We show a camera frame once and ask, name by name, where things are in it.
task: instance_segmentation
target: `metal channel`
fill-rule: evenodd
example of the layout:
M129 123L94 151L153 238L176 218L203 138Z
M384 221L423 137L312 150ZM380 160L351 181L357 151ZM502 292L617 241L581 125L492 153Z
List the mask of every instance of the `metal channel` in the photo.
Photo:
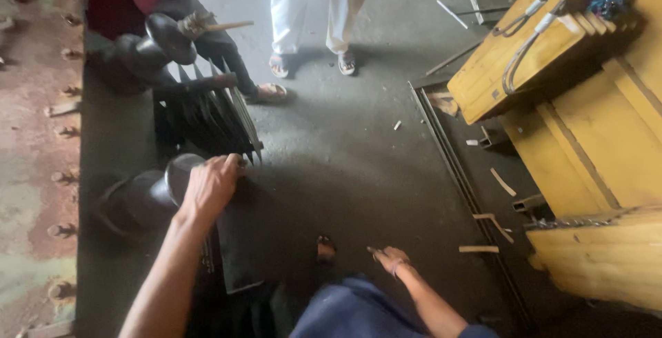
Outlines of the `metal channel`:
M411 86L412 93L414 94L414 98L418 103L426 124L434 136L433 139L443 157L443 161L450 171L451 176L453 177L453 182L458 188L459 193L462 195L462 198L464 198L469 211L473 215L482 214L483 211L478 204L478 200L473 192L471 184L469 183L469 180L464 173L464 169L462 169L462 165L459 162L458 157L455 155L455 151L450 144L448 136L443 130L443 126L434 113L425 89L415 88L411 82L409 85ZM485 241L488 242L488 245L496 245L497 242L495 241L494 235L492 234L488 223L481 220L476 220L475 223L478 225L481 233L483 233ZM504 286L502 290L505 291L504 296L506 297L506 301L517 319L518 329L522 333L530 333L536 330L535 322L528 307L526 306L524 297L520 293L519 288L517 287L517 284L515 283L503 256L501 254L494 253L490 254L488 259L493 260L493 264L498 270L496 274L499 275L500 282Z

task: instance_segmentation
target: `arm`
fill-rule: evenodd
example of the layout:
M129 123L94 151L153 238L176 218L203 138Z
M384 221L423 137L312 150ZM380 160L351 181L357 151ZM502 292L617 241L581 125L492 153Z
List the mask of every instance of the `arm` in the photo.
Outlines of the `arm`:
M428 283L409 265L409 257L403 251L387 247L384 250L368 248L387 272L397 276L407 287L418 315L434 338L456 338L467 322L439 296Z
M239 155L214 157L191 171L150 274L122 326L120 338L183 337L200 246L236 188Z

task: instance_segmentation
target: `wire cable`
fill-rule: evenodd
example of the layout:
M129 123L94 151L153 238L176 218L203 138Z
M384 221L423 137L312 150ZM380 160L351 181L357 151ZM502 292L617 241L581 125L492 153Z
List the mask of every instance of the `wire cable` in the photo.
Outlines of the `wire cable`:
M528 52L531 46L533 46L535 40L538 39L538 37L542 34L542 32L547 30L550 24L553 21L555 21L556 18L561 14L567 1L568 0L559 0L559 2L554 6L554 8L552 8L551 11L548 12L542 18L542 20L535 27L534 33L531 34L531 36L524 41L524 44L522 44L522 46L520 46L517 49L515 55L513 55L513 57L506 65L506 68L503 72L503 76L501 77L501 86L503 87L503 91L506 95L512 95L515 92L515 87L514 87L515 73L517 72L520 63L522 63L522 59L524 59L526 52Z
M531 5L525 10L523 14L518 16L515 20L510 22L505 28L494 28L492 29L492 35L495 37L502 35L505 38L512 37L521 29L525 23L529 20L531 16L533 16L536 12L538 12L542 6L547 3L548 0L535 0ZM517 24L517 27L512 31L509 32L510 29L512 29L515 25Z

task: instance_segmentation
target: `gray floor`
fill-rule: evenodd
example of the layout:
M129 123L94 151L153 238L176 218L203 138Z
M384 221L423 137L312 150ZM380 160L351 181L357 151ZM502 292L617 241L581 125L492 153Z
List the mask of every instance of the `gray floor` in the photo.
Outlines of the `gray floor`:
M201 1L220 22L255 21L230 35L253 79L274 81L267 65L269 0ZM471 7L469 0L443 1ZM402 286L365 251L366 245L392 245L407 251L466 318L494 311L510 321L484 261L458 253L459 245L482 238L407 85L486 33L467 21L465 30L435 0L367 0L353 40L361 67L346 78L337 64L330 66L336 58L324 46L327 0L309 5L301 67L293 80L276 80L295 98L250 109L265 160L240 187L245 199L222 222L225 245L241 247L233 249L237 261L250 264L255 275L306 278L314 239L323 232L338 246L341 266L375 277L404 301ZM402 126L394 131L397 121Z

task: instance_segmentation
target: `forearm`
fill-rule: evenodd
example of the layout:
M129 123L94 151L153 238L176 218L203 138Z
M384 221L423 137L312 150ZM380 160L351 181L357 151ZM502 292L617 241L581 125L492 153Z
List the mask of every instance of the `forearm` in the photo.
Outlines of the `forearm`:
M458 315L412 266L401 264L397 267L396 274L407 287L418 314L434 338L456 338L467 327L467 321Z
M183 337L199 251L211 223L182 208L124 322L120 338Z

